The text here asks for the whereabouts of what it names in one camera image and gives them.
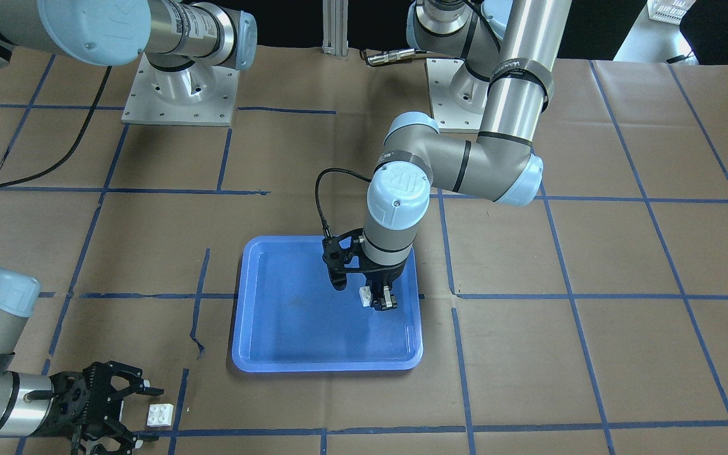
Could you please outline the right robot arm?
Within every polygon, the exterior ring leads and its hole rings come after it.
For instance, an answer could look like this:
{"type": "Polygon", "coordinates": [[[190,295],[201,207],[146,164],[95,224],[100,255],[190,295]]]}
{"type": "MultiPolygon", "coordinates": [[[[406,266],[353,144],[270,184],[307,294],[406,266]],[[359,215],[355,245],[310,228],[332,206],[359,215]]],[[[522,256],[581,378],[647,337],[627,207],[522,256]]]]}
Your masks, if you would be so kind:
{"type": "Polygon", "coordinates": [[[0,437],[3,453],[55,435],[63,453],[132,454],[147,405],[139,368],[73,361],[53,372],[67,311],[129,126],[148,54],[239,69],[252,13],[195,1],[0,1],[0,437]]]}

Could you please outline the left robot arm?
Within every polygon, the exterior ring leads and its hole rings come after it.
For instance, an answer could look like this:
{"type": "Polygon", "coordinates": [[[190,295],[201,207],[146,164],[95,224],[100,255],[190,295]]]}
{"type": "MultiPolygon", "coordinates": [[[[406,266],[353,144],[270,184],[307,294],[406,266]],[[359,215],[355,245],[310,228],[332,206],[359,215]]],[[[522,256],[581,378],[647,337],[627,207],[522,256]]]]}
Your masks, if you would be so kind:
{"type": "Polygon", "coordinates": [[[367,218],[361,228],[333,236],[322,222],[323,260],[332,287],[361,274],[363,302],[397,308],[393,282],[401,276],[433,187],[508,205],[528,205],[540,189],[543,161],[532,152],[538,118],[554,95],[555,58],[569,1],[514,1],[498,38],[482,8],[468,1],[416,1],[407,39],[421,49],[459,56],[486,83],[475,140],[442,135],[422,112],[392,122],[384,151],[368,178],[367,218]]]}

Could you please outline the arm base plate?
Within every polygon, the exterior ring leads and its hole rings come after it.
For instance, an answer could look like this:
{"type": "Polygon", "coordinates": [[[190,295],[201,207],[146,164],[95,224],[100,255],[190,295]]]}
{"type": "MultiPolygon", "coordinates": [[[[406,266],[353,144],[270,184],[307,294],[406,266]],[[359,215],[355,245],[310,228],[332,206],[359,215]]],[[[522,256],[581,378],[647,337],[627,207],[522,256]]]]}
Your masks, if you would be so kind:
{"type": "Polygon", "coordinates": [[[156,68],[145,54],[121,120],[145,126],[229,127],[239,80],[239,70],[222,66],[156,68]]]}
{"type": "Polygon", "coordinates": [[[488,83],[474,77],[461,59],[427,60],[432,117],[446,133],[477,133],[482,125],[488,83]]]}

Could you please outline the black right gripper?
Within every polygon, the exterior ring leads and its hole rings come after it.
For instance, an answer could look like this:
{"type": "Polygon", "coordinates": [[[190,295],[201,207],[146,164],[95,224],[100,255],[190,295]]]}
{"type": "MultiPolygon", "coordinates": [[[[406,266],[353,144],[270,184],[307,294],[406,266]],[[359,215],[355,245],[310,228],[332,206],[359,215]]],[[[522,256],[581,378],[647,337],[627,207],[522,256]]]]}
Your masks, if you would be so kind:
{"type": "Polygon", "coordinates": [[[150,443],[150,435],[130,432],[121,423],[123,400],[132,394],[165,394],[142,374],[142,369],[107,361],[92,363],[81,372],[51,375],[50,387],[39,391],[39,400],[49,403],[39,437],[67,438],[70,450],[81,454],[138,454],[144,443],[150,443]]]}

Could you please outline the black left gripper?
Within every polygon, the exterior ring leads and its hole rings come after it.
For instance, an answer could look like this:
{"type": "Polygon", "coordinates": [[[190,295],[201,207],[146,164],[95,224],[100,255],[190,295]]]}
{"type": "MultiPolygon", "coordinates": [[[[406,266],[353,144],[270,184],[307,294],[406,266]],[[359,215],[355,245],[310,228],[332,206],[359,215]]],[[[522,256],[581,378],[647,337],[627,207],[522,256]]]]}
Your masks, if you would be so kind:
{"type": "Polygon", "coordinates": [[[323,230],[323,257],[332,287],[343,291],[347,285],[347,274],[364,274],[370,292],[370,307],[388,311],[398,307],[392,293],[392,283],[404,270],[406,259],[388,259],[387,265],[373,261],[364,252],[365,237],[361,229],[347,231],[333,236],[329,229],[323,230]]]}

